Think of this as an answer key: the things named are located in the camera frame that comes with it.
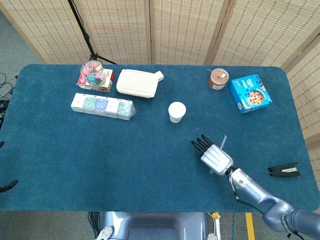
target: table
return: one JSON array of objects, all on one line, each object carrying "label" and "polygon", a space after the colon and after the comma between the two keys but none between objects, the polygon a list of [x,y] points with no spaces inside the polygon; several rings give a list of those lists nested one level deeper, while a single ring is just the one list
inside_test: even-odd
[{"label": "table", "polygon": [[[220,144],[234,165],[295,208],[315,210],[319,191],[285,72],[277,67],[222,66],[230,79],[258,74],[273,104],[239,114],[225,87],[208,87],[214,66],[105,65],[161,71],[154,98],[76,86],[80,65],[28,65],[21,71],[0,135],[1,210],[245,212],[226,176],[209,174],[191,145],[201,134]],[[75,93],[133,100],[131,121],[73,112]],[[171,123],[168,106],[180,101],[186,115]],[[298,162],[301,176],[276,178],[267,167]]]}]

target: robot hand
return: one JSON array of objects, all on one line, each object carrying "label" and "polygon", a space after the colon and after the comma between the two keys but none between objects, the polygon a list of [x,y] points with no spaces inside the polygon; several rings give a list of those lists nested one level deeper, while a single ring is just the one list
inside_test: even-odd
[{"label": "robot hand", "polygon": [[[295,210],[286,201],[277,198],[258,185],[251,177],[240,168],[233,166],[233,159],[222,149],[216,146],[206,136],[201,135],[204,141],[197,138],[199,144],[191,141],[201,153],[201,160],[218,175],[227,175],[238,203],[249,205],[263,214],[262,219],[266,225],[276,232],[289,232],[297,235],[304,233],[312,238],[320,239],[320,215],[304,210]],[[272,204],[262,212],[250,203],[240,200],[237,190],[244,193],[255,204]]]}]

